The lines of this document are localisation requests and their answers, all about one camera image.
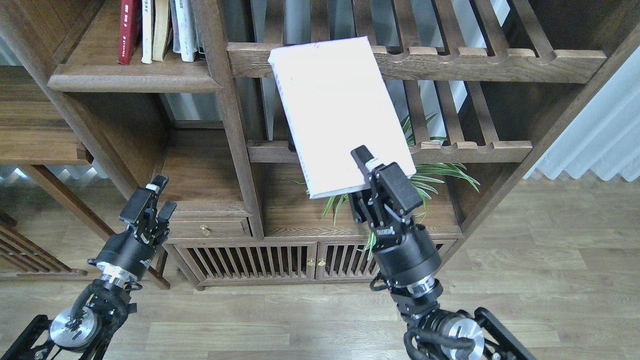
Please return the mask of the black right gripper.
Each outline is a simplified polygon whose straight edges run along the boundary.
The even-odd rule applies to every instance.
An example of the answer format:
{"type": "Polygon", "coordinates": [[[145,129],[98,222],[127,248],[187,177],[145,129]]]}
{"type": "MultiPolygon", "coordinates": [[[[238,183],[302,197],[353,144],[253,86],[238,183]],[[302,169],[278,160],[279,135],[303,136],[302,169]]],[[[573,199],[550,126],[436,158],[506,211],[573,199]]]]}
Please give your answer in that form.
{"type": "Polygon", "coordinates": [[[350,194],[356,223],[366,223],[382,278],[391,289],[432,291],[442,260],[428,231],[416,224],[413,210],[423,201],[397,164],[383,164],[365,145],[350,151],[364,177],[364,188],[350,194]]]}

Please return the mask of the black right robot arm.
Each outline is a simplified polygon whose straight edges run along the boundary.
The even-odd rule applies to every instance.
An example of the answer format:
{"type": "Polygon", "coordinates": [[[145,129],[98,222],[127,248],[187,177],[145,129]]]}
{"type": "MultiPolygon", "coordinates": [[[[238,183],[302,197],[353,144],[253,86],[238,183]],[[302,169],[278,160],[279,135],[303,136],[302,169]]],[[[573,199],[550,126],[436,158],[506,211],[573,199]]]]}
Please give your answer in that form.
{"type": "Polygon", "coordinates": [[[375,236],[370,247],[379,271],[373,291],[388,290],[406,322],[403,344],[412,360],[532,360],[534,355],[489,310],[473,314],[441,308],[435,278],[442,260],[413,210],[419,193],[397,163],[382,164],[366,146],[351,152],[368,189],[349,195],[353,217],[375,236]]]}

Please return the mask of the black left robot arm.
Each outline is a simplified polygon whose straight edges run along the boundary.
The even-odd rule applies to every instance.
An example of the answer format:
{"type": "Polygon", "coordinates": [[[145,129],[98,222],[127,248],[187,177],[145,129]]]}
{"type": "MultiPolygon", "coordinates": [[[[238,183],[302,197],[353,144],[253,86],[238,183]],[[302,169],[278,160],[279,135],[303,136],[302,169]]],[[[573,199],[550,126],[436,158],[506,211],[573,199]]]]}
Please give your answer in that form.
{"type": "Polygon", "coordinates": [[[112,235],[100,253],[87,260],[101,270],[101,276],[54,319],[45,314],[35,316],[3,359],[54,359],[54,347],[78,353],[82,360],[105,356],[114,333],[137,312],[131,292],[142,289],[139,281],[150,272],[158,248],[169,235],[170,217],[177,205],[167,201],[157,208],[168,182],[169,178],[158,174],[145,187],[135,189],[119,214],[125,230],[112,235]]]}

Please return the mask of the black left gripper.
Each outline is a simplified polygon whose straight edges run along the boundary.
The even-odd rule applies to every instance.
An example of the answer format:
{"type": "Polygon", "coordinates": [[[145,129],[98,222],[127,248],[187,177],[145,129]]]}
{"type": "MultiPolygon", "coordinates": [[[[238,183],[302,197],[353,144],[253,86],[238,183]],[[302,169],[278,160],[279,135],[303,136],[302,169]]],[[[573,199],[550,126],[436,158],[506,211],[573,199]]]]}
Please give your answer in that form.
{"type": "Polygon", "coordinates": [[[94,259],[87,263],[102,271],[104,281],[141,280],[151,265],[156,250],[169,234],[170,218],[178,206],[167,201],[157,214],[156,230],[136,237],[135,230],[143,219],[146,210],[155,207],[158,197],[169,183],[169,178],[157,174],[145,187],[137,187],[119,214],[119,220],[127,223],[128,228],[120,234],[112,235],[94,259]]]}

